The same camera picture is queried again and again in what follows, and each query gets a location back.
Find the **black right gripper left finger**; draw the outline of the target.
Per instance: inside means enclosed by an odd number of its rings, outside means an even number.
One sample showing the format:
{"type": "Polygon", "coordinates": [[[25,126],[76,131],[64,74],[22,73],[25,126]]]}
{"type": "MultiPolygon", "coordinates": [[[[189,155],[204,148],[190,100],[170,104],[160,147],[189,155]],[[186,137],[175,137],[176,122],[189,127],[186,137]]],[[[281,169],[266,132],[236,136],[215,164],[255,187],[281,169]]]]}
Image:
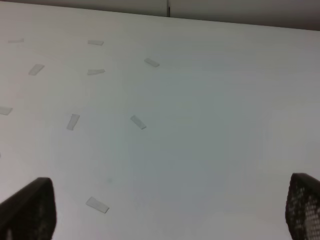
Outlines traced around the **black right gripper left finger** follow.
{"type": "Polygon", "coordinates": [[[51,240],[57,224],[53,182],[38,177],[0,204],[2,240],[51,240]]]}

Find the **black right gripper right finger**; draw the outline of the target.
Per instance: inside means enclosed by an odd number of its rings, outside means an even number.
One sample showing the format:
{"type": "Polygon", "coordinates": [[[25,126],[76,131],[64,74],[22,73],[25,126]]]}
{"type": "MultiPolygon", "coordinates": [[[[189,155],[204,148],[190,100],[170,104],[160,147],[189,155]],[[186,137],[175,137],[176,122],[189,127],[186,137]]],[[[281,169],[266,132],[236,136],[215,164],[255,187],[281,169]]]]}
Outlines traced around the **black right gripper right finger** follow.
{"type": "Polygon", "coordinates": [[[285,206],[285,221],[293,240],[320,239],[320,181],[293,173],[285,206]]]}

